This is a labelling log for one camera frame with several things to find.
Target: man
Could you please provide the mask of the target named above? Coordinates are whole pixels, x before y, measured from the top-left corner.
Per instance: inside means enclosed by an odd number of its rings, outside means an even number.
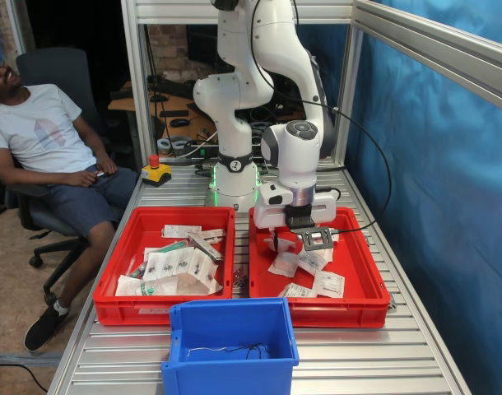
[[[23,169],[16,168],[14,156]],[[119,221],[109,204],[125,208],[137,175],[118,168],[79,109],[55,85],[23,86],[0,59],[0,180],[50,189],[53,212],[89,242],[73,264],[55,304],[28,330],[24,344],[39,350],[67,317],[79,291],[95,277]]]

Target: denim shorts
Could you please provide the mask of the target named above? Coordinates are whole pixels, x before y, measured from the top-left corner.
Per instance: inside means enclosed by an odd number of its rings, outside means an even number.
[[[94,172],[97,168],[93,165],[86,170]],[[119,223],[136,182],[136,173],[118,167],[115,174],[99,177],[89,188],[52,185],[44,200],[57,216],[87,237],[90,230],[101,222]],[[111,210],[110,206],[123,211]]]

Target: office chair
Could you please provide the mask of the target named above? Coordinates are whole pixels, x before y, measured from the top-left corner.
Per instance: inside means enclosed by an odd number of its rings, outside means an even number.
[[[117,128],[119,123],[109,119],[104,121],[95,107],[85,51],[75,48],[37,49],[19,55],[16,63],[24,85],[54,84],[66,93],[81,108],[82,117],[101,136],[112,159],[115,153],[133,153],[131,146],[110,141],[114,134],[107,132]]]
[[[74,238],[38,247],[34,249],[34,256],[30,258],[29,264],[32,267],[39,268],[43,265],[43,259],[41,258],[43,253],[68,251],[68,255],[61,261],[43,286],[44,301],[48,306],[51,306],[57,300],[56,295],[51,291],[52,286],[79,258],[88,246],[88,242],[70,225],[56,216],[49,206],[43,202],[42,199],[49,193],[48,188],[40,185],[8,185],[5,200],[8,209],[17,208],[19,210],[17,214],[21,218],[23,228],[33,231],[47,230],[44,234],[33,236],[33,238],[42,239],[49,232],[56,232]],[[111,206],[110,208],[114,213],[123,214],[123,210],[118,207]]]

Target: man's arm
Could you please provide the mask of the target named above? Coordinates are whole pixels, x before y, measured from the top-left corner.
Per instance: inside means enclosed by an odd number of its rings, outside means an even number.
[[[106,153],[105,146],[95,130],[86,123],[80,115],[73,121],[73,127],[77,130],[79,137],[94,152],[97,160],[97,168],[106,174],[114,174],[118,171],[118,166],[110,159]]]
[[[0,148],[0,180],[6,185],[65,184],[88,188],[97,180],[97,176],[90,171],[78,171],[77,173],[40,173],[38,171],[18,169],[13,163],[10,151],[7,148]]]

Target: floor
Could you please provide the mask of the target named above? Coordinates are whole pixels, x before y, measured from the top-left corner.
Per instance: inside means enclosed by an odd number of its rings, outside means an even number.
[[[28,367],[47,388],[91,285],[76,298],[58,334],[39,353],[29,353],[22,344],[23,337],[28,327],[43,313],[46,307],[43,284],[66,254],[46,254],[40,269],[30,266],[28,260],[34,248],[66,239],[52,233],[43,239],[29,240],[39,233],[23,229],[15,210],[0,215],[0,358],[7,360],[15,357],[17,363],[29,361]],[[52,291],[59,295],[62,287],[63,278]],[[0,367],[0,395],[16,393],[35,395],[44,392],[24,369]]]

